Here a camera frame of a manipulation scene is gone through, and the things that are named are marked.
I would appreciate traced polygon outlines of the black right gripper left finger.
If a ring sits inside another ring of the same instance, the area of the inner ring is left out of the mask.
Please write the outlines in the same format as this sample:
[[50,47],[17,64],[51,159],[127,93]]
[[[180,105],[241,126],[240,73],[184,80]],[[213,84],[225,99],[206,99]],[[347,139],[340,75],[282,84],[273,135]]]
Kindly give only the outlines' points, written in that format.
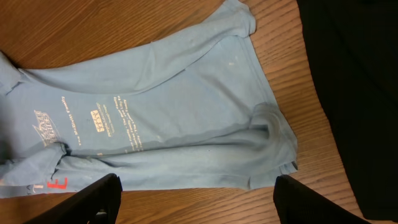
[[116,174],[108,174],[28,224],[115,224],[123,188]]

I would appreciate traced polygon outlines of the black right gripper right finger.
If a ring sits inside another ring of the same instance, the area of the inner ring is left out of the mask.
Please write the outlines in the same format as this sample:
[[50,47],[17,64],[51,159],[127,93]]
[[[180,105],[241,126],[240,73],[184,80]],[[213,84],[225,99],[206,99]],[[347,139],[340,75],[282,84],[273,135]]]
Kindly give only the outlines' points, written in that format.
[[369,224],[289,175],[276,178],[273,201],[281,224]]

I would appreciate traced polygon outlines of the light blue t-shirt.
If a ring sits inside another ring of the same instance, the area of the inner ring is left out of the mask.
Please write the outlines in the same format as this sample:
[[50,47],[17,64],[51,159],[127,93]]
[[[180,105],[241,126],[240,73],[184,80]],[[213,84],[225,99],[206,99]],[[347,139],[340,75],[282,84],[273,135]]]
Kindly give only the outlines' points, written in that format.
[[114,173],[124,190],[258,189],[297,170],[297,138],[250,35],[225,1],[161,40],[66,67],[1,56],[1,197],[77,192]]

